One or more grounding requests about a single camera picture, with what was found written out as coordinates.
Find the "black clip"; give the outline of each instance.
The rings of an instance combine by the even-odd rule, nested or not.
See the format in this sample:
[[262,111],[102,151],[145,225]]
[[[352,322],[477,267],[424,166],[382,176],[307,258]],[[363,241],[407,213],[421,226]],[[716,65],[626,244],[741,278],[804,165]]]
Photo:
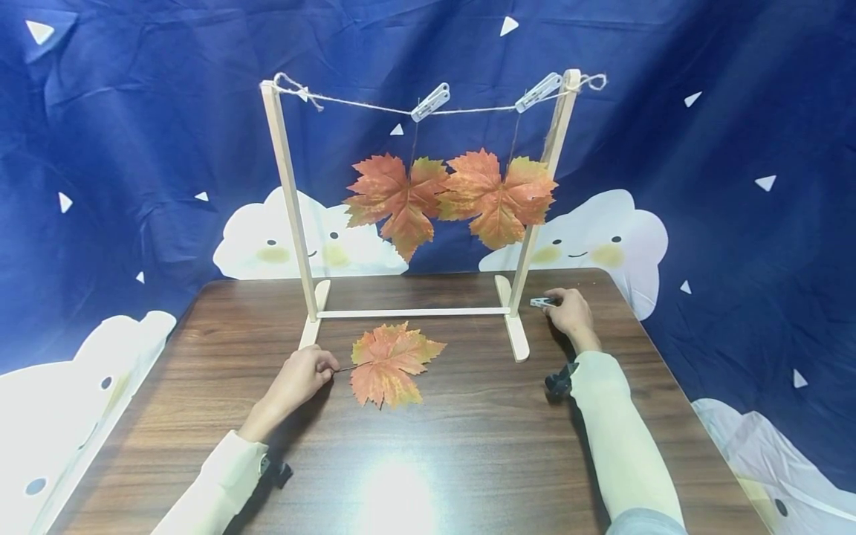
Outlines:
[[558,403],[571,396],[571,376],[577,370],[576,362],[568,362],[558,373],[551,373],[544,380],[547,387],[547,400]]
[[262,478],[269,479],[278,489],[282,489],[288,480],[291,479],[291,476],[294,475],[294,471],[287,462],[271,462],[267,455],[262,458],[261,472]]

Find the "table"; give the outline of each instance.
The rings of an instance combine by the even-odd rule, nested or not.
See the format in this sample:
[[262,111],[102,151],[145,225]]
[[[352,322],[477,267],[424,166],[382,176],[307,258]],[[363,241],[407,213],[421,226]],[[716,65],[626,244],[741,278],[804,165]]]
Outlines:
[[[556,286],[579,288],[591,304],[603,349],[621,362],[675,481],[688,531],[767,533],[609,276],[534,271],[525,303]],[[496,300],[491,274],[378,276],[334,279],[328,309]],[[520,314],[532,347],[521,364],[501,317],[411,320],[410,328],[448,343],[415,379],[425,404],[361,407],[347,373],[335,377],[274,440],[294,476],[266,500],[259,492],[230,531],[603,533],[608,516],[585,441],[568,406],[544,398],[565,341],[538,309]],[[52,532],[148,533],[265,392],[296,349],[305,316],[297,280],[206,286]],[[381,323],[324,320],[318,341],[347,365],[353,342]]]

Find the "wooden base foot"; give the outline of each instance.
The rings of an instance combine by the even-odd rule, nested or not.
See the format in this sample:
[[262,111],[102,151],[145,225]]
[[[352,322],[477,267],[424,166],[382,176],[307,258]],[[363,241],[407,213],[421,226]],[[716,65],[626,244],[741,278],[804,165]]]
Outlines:
[[[330,295],[330,281],[323,280],[315,285],[315,301],[318,303],[318,311],[321,312],[327,306],[327,296]],[[310,321],[309,316],[306,316],[306,323],[303,325],[303,336],[300,337],[300,345],[298,349],[311,346],[318,339],[318,330],[321,329],[321,318],[316,318],[315,321]]]
[[[499,302],[502,306],[508,306],[511,299],[511,283],[502,275],[493,277],[496,284],[496,292],[499,294]],[[511,341],[511,351],[514,354],[516,362],[523,362],[529,358],[529,341],[526,339],[526,332],[523,330],[523,322],[520,321],[520,314],[512,317],[512,315],[504,314],[505,328],[508,330],[508,339]]]

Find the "orange maple leaf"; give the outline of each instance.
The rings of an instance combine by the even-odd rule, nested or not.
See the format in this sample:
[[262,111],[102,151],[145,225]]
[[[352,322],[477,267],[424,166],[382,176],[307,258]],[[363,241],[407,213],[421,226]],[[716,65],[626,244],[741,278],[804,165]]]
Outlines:
[[421,403],[416,383],[407,376],[419,375],[427,363],[443,351],[446,344],[432,342],[402,325],[382,325],[366,332],[354,343],[351,360],[357,367],[351,372],[351,387],[360,405],[373,401],[377,408]]
[[467,152],[449,161],[455,170],[440,193],[440,219],[453,221],[476,217],[470,230],[482,243],[498,249],[521,241],[524,225],[543,225],[550,193],[558,186],[547,165],[520,157],[511,160],[505,182],[499,175],[495,154]]
[[420,158],[413,162],[410,180],[400,158],[372,156],[354,164],[362,176],[348,187],[357,193],[345,199],[348,227],[377,223],[385,217],[380,229],[383,238],[391,238],[398,253],[410,262],[416,247],[433,241],[434,227],[428,217],[440,213],[437,193],[446,190],[449,178],[442,160]]

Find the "blue backdrop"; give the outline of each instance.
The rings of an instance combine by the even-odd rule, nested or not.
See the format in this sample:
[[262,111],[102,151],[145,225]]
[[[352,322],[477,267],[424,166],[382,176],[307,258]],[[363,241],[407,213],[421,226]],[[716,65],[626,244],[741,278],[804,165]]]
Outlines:
[[[506,16],[520,25],[500,37]],[[275,72],[409,109],[441,81],[450,108],[513,103],[573,67],[609,85],[578,99],[551,215],[611,189],[657,214],[669,250],[645,327],[687,395],[761,413],[856,492],[847,0],[22,0],[0,25],[0,374],[71,360],[105,318],[180,317],[222,277],[225,223],[278,185],[259,95]],[[323,205],[349,195],[352,163],[410,154],[411,122],[389,135],[403,117],[283,107],[298,186]],[[517,153],[539,156],[551,111],[521,117]],[[418,154],[504,158],[516,118],[429,117]],[[466,224],[435,226],[410,272],[478,270]]]

